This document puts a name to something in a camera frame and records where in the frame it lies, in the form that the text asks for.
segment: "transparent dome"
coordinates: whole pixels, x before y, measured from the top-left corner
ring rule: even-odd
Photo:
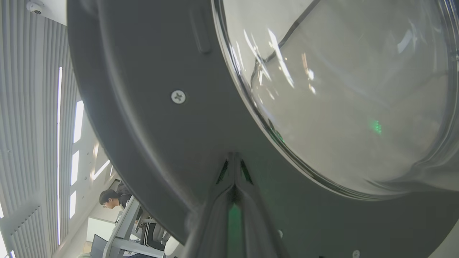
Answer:
[[[229,69],[262,130],[311,179],[372,199],[459,187],[457,165],[448,163],[457,152],[458,30],[447,3],[214,7]]]

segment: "ceiling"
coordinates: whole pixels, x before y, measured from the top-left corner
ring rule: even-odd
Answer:
[[[42,4],[42,16],[67,25],[67,0],[31,0],[31,2]]]
[[[110,176],[108,164],[94,178],[108,158],[102,146],[95,154],[98,140],[85,112],[81,139],[73,142],[76,104],[81,98],[67,27],[28,12],[26,0],[0,3],[4,15],[0,21],[0,60],[4,61],[0,62],[0,203],[4,214],[0,230],[7,250],[14,250],[17,257],[58,256],[116,172]],[[62,21],[62,16],[53,14]],[[71,185],[72,155],[77,151],[78,177]],[[75,191],[75,214],[70,218],[70,196]]]

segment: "security camera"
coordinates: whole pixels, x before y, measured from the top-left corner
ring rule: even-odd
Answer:
[[[41,14],[43,12],[42,3],[28,2],[26,7],[29,12],[33,12],[34,14]]]

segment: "laptop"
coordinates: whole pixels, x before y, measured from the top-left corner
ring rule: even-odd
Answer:
[[[102,258],[107,241],[100,236],[94,234],[94,239],[91,246],[91,258]]]

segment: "black pants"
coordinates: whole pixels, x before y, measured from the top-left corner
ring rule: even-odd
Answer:
[[[164,251],[165,246],[160,242],[153,241],[153,231],[155,230],[156,223],[145,223],[142,225],[142,238],[140,244],[146,247]]]

